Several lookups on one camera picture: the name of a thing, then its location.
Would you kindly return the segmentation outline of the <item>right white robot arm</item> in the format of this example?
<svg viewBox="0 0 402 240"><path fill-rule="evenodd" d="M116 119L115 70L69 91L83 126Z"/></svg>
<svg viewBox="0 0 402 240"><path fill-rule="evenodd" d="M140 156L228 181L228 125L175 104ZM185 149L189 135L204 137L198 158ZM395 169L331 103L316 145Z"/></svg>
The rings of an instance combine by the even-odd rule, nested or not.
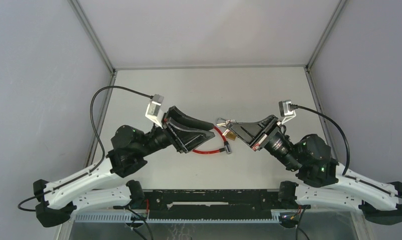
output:
<svg viewBox="0 0 402 240"><path fill-rule="evenodd" d="M286 180L279 186L282 207L317 205L359 212L379 225L402 222L402 182L382 183L347 169L318 135L292 143L274 115L257 122L227 120L226 129L253 151L268 151L295 174L298 182Z"/></svg>

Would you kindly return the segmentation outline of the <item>padlock keys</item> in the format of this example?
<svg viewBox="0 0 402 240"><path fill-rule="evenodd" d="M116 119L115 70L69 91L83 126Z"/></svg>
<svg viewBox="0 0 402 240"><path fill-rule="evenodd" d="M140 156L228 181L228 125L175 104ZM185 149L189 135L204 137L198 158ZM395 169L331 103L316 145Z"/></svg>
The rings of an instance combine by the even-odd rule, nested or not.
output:
<svg viewBox="0 0 402 240"><path fill-rule="evenodd" d="M234 123L236 123L236 120L234 120L234 119L223 119L223 118L220 118L220 119L218 119L218 120L216 121L216 126L219 127L219 128L226 128L226 129L228 129L228 128L230 128L230 126L231 126L232 124L234 124Z"/></svg>

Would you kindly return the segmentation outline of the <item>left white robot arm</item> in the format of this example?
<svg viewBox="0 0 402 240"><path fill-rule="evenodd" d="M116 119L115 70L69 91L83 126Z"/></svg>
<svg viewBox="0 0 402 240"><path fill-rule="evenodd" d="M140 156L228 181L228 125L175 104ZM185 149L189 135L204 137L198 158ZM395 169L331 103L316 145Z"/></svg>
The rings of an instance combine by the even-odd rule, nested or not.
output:
<svg viewBox="0 0 402 240"><path fill-rule="evenodd" d="M134 174L146 165L146 156L168 146L179 153L192 152L214 138L213 129L214 124L189 117L175 106L149 132L129 125L119 127L111 139L113 149L103 161L58 181L34 182L38 221L50 228L65 223L79 212L107 207L140 208L145 195L138 181L130 180L107 189L101 185Z"/></svg>

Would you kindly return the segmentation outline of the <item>brass padlock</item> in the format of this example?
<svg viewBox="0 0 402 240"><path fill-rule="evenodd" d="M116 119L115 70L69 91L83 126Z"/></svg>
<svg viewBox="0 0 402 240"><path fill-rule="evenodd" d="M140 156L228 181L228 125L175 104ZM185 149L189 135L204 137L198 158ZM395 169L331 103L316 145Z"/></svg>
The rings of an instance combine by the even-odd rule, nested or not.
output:
<svg viewBox="0 0 402 240"><path fill-rule="evenodd" d="M237 139L237 135L234 133L234 132L232 132L231 130L229 130L229 129L227 129L227 128L222 128L223 130L222 130L222 136L223 137L225 137L226 139L228 139L228 140L232 140L232 141L235 141L236 139Z"/></svg>

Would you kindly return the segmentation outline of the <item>red cable bike lock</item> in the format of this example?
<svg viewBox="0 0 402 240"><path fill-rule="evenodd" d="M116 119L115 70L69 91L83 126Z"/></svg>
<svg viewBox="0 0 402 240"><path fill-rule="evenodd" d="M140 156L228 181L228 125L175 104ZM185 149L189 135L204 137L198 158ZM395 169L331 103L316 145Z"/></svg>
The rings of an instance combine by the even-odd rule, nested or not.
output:
<svg viewBox="0 0 402 240"><path fill-rule="evenodd" d="M228 139L223 135L218 127L214 127L214 138L203 143L193 150L200 155L231 154L232 150Z"/></svg>

